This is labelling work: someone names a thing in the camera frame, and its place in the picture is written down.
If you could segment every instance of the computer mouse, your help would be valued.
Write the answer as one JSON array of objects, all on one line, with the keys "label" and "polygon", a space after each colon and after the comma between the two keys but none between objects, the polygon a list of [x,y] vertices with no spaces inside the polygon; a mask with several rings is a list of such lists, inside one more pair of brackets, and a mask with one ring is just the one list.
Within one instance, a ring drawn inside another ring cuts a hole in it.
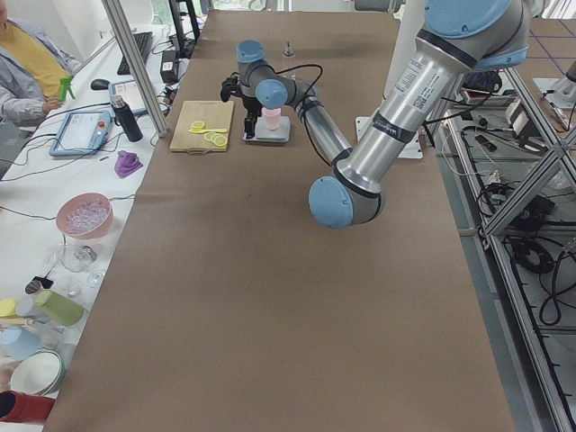
[{"label": "computer mouse", "polygon": [[90,88],[93,90],[108,90],[108,85],[110,81],[103,78],[97,78],[90,84]]}]

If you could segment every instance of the black bottle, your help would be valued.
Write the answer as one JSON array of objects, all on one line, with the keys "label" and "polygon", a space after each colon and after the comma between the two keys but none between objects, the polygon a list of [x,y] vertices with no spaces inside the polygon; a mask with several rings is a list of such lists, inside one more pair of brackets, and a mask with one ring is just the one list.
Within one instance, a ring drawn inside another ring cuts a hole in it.
[{"label": "black bottle", "polygon": [[128,137],[130,142],[139,141],[142,139],[142,131],[140,126],[136,123],[134,113],[127,103],[124,102],[122,96],[115,94],[112,96],[110,103],[112,109],[116,113],[116,124],[120,124]]}]

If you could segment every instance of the wooden cutting board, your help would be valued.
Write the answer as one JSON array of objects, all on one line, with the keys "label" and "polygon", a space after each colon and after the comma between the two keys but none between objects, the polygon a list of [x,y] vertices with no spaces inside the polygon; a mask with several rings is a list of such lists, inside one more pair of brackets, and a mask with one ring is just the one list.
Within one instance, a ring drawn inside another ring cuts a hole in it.
[{"label": "wooden cutting board", "polygon": [[228,144],[223,147],[216,146],[204,138],[203,134],[191,133],[192,122],[202,120],[205,129],[226,129],[228,132],[222,133],[226,138],[230,134],[232,123],[232,112],[234,102],[226,103],[221,101],[185,101],[176,123],[176,129],[172,142],[171,151],[183,152],[206,152],[206,151],[226,151]]}]

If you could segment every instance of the white table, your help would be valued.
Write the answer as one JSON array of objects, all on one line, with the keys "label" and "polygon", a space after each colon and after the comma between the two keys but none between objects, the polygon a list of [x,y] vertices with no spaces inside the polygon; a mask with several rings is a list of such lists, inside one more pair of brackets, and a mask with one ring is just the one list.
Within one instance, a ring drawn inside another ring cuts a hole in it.
[{"label": "white table", "polygon": [[[159,74],[161,54],[157,52],[165,49],[167,45],[158,44],[167,39],[170,28],[166,25],[146,25],[137,29],[137,32],[148,31],[154,32],[155,48],[148,57],[147,69],[159,95],[165,85]],[[104,38],[94,52],[103,46],[107,39],[109,37]],[[121,59],[122,54],[118,44],[116,42],[109,44],[98,57],[75,76],[72,90],[76,100],[68,97],[60,111],[109,102],[108,92],[93,91],[90,89],[90,83],[95,78],[104,78],[113,83],[130,79],[130,76],[116,75]],[[93,107],[87,110],[102,109],[105,107]],[[64,118],[64,114],[48,118],[34,136],[56,133]],[[123,134],[118,139],[114,138],[122,132],[121,127],[114,125],[109,134],[109,138],[112,139],[102,148],[103,151],[76,158],[75,161],[73,158],[51,157],[48,153],[51,140],[47,138],[33,140],[15,161],[17,164],[25,163],[25,165],[12,166],[0,182],[0,205],[30,215],[53,218],[62,204],[78,194],[98,192],[108,198],[121,198],[135,194],[149,165],[154,152],[153,144],[157,139],[156,131],[148,116],[139,118],[138,123],[143,134],[140,141],[129,142]],[[30,150],[26,162],[27,149],[37,146],[40,147]],[[120,150],[136,153],[143,167],[128,177],[120,178],[114,171]],[[49,169],[53,170],[33,174]],[[98,294],[98,289],[87,286],[87,277],[93,271],[105,270],[110,264],[116,243],[129,217],[132,203],[132,199],[112,202],[114,220],[105,236],[91,240],[67,238],[69,244],[88,245],[96,252],[97,259],[86,272],[74,274],[61,265],[57,265],[49,276],[55,281],[54,288],[61,293],[66,290],[67,286],[79,284],[82,289],[74,300],[81,303],[87,310],[91,309]],[[62,241],[62,234],[54,220],[33,219],[0,209],[0,244],[2,245],[0,248],[0,274],[2,275],[0,298],[21,299],[24,297],[25,285],[34,276],[44,276],[47,273],[47,256],[50,250]],[[58,342],[57,351],[63,355],[65,363],[69,363],[80,334],[81,328],[67,329]],[[0,423],[0,431],[31,430],[41,430],[41,427]]]}]

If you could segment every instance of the red mug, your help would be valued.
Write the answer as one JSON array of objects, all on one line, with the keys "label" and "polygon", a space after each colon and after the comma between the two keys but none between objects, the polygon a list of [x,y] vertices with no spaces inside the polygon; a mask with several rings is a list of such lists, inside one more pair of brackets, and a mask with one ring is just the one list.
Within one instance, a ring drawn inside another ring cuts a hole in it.
[{"label": "red mug", "polygon": [[0,392],[0,421],[43,425],[54,399],[19,391]]}]

